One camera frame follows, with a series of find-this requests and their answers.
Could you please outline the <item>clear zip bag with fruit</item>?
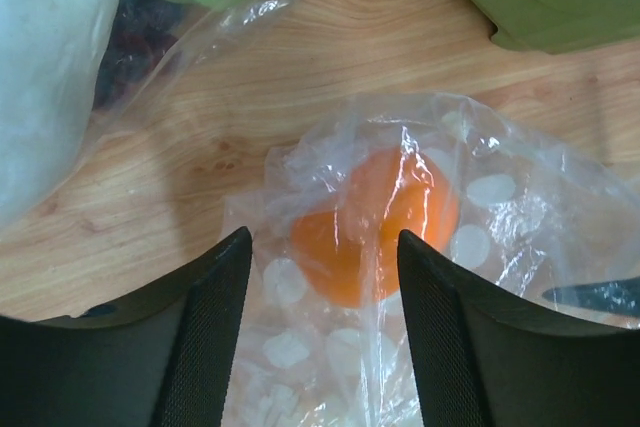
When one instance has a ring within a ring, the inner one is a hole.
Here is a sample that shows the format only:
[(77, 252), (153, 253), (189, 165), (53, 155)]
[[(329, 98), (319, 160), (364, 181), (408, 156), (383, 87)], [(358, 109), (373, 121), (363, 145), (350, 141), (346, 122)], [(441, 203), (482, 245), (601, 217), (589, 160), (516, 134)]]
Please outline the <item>clear zip bag with fruit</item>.
[(639, 192), (452, 94), (358, 97), (230, 196), (226, 426), (635, 426)]

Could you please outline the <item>fake orange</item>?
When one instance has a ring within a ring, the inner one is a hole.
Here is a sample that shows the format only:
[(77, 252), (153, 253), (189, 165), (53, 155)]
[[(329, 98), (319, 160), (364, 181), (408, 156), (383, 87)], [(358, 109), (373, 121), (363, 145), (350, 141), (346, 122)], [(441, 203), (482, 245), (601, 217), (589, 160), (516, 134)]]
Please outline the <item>fake orange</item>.
[(358, 308), (398, 291), (401, 231), (443, 251), (458, 218), (458, 197), (430, 157), (384, 149), (354, 168), (341, 191), (293, 222), (292, 255), (320, 296)]

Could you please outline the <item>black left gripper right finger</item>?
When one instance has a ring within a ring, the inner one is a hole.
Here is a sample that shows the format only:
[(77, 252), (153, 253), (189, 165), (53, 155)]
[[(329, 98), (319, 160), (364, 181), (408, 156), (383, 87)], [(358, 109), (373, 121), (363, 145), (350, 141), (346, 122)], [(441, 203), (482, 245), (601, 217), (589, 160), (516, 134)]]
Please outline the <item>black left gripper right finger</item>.
[(639, 334), (516, 296), (402, 231), (400, 293), (427, 426), (635, 426)]

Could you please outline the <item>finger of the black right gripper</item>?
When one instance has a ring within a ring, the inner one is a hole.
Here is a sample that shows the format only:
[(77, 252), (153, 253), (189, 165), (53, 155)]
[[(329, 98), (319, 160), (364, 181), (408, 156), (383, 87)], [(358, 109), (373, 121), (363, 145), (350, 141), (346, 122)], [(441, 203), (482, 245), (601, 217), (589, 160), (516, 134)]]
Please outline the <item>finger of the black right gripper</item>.
[(632, 318), (639, 317), (638, 278), (550, 288), (542, 297), (550, 302)]

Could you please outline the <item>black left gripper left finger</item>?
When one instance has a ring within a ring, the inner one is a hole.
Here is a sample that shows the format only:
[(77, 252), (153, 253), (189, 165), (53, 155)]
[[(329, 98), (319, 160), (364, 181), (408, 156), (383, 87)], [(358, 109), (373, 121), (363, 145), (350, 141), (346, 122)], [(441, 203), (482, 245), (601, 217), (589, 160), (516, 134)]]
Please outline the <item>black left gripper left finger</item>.
[(252, 260), (239, 228), (78, 317), (1, 320), (5, 426), (217, 426)]

